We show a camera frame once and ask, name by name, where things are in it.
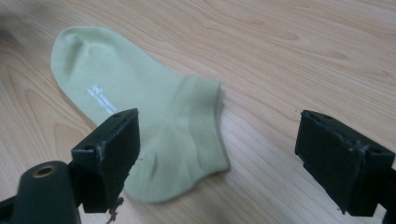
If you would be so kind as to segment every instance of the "sock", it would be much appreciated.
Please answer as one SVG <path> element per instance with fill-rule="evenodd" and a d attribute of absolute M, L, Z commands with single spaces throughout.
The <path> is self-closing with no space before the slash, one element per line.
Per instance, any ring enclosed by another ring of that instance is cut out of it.
<path fill-rule="evenodd" d="M 125 181 L 134 199 L 164 202 L 229 169 L 219 133 L 219 82 L 183 77 L 102 27 L 62 31 L 51 69 L 63 92 L 96 125 L 138 108 L 141 154 Z"/>

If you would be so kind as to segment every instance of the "white logo on sock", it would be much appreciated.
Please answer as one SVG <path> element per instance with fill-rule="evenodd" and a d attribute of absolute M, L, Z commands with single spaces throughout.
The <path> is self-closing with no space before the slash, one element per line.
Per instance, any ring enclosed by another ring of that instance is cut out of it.
<path fill-rule="evenodd" d="M 99 105 L 106 110 L 110 115 L 116 113 L 117 108 L 111 104 L 107 98 L 103 95 L 103 89 L 99 88 L 97 85 L 92 86 L 87 89 L 87 92 L 95 99 Z"/>

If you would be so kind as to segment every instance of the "wood grain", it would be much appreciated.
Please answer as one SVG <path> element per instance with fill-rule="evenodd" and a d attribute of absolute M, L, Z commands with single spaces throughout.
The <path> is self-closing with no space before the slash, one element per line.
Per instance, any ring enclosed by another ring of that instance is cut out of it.
<path fill-rule="evenodd" d="M 0 201 L 43 161 L 70 161 L 92 126 L 50 71 L 74 25 L 109 27 L 182 75 L 218 79 L 232 169 L 168 203 L 127 197 L 116 223 L 381 223 L 343 216 L 294 155 L 300 112 L 396 151 L 396 3 L 357 0 L 0 2 Z M 107 215 L 83 215 L 105 223 Z"/>

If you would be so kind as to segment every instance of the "sock cuff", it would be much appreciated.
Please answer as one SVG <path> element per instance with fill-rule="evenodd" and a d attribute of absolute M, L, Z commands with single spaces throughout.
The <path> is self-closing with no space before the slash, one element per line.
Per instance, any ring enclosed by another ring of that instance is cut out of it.
<path fill-rule="evenodd" d="M 223 92 L 218 81 L 194 77 L 191 91 L 190 130 L 197 144 L 198 162 L 205 174 L 227 171 L 230 162 L 219 131 Z"/>

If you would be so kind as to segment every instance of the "wooden table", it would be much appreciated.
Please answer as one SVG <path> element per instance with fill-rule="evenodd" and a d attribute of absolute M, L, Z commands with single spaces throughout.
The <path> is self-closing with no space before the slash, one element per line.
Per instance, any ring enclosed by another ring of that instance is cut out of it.
<path fill-rule="evenodd" d="M 109 27 L 180 74 L 218 79 L 231 171 L 168 203 L 127 198 L 116 223 L 380 223 L 343 216 L 294 155 L 303 109 L 396 151 L 396 3 L 356 0 L 0 2 L 0 201 L 92 131 L 50 70 L 74 25 Z M 105 223 L 107 215 L 83 215 Z"/>

